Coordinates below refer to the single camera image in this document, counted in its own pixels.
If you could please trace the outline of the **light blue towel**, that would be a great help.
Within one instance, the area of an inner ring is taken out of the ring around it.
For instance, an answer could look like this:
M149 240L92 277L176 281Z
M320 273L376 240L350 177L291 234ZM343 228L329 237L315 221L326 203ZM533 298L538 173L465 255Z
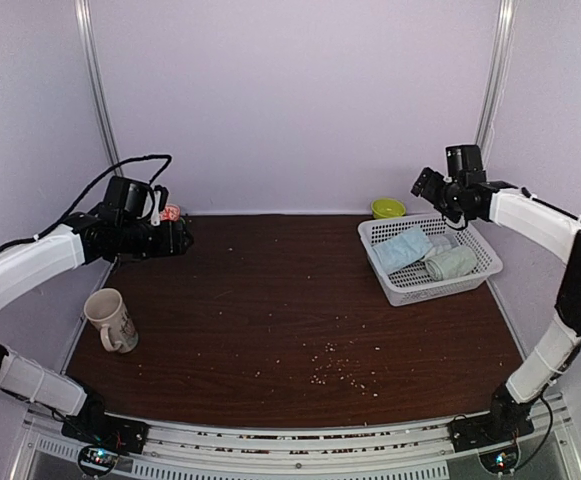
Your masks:
M430 239L418 226L373 246L379 264L386 274L393 274L421 260L431 249Z

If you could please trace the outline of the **mint green panda towel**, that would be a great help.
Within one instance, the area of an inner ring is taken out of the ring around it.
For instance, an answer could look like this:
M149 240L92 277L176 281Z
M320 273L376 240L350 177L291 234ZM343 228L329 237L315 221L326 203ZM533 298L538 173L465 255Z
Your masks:
M478 264L474 251L458 246L424 261L428 275L434 281L452 280L468 275Z

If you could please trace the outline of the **white perforated plastic basket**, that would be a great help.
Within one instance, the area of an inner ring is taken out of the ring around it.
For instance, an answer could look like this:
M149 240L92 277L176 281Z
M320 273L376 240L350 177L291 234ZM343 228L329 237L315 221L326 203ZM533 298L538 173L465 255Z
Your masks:
M395 273L386 273L374 252L374 245L415 226L421 227L423 232L430 237L448 234L458 244L471 248L477 258L475 268L467 275L443 281L433 280L420 261ZM393 307L476 289L490 276L503 270L502 260L476 228L469 225L462 231L453 230L439 214L427 213L367 220L358 225L357 231L365 248L368 262L389 304Z

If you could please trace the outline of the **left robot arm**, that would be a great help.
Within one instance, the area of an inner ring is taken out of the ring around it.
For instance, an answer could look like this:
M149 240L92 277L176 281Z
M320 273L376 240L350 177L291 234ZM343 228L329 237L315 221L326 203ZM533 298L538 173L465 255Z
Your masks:
M54 277L99 259L185 254L193 236L180 213L168 213L167 200L163 186L114 176L90 212L69 209L48 230L1 246L0 311ZM93 444L113 436L112 419L90 405L93 396L84 386L2 344L0 390L75 417L76 429Z

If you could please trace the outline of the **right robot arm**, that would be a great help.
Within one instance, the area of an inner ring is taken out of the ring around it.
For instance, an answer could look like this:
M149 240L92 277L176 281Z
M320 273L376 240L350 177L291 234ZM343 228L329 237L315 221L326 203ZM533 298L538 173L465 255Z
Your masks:
M553 206L525 187L490 181L476 145L446 149L447 174L424 168L411 192L453 223L480 219L543 247L565 266L546 333L492 396L482 430L500 442L515 431L549 384L581 349L581 216Z

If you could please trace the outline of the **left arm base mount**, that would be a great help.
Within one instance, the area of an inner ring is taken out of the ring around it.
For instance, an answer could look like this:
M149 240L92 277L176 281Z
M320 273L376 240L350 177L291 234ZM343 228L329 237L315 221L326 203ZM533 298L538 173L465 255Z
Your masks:
M55 413L64 437L85 443L77 454L77 466L87 479L110 474L122 457L143 452L149 426L138 420L106 412L103 396L82 384L86 400L75 416Z

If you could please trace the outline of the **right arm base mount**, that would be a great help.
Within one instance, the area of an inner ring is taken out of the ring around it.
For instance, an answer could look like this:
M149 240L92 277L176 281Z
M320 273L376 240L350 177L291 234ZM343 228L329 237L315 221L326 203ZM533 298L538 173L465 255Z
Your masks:
M486 413L457 415L447 426L454 452L475 450L486 472L512 474L522 463L519 438L534 432L532 406L499 396L491 400Z

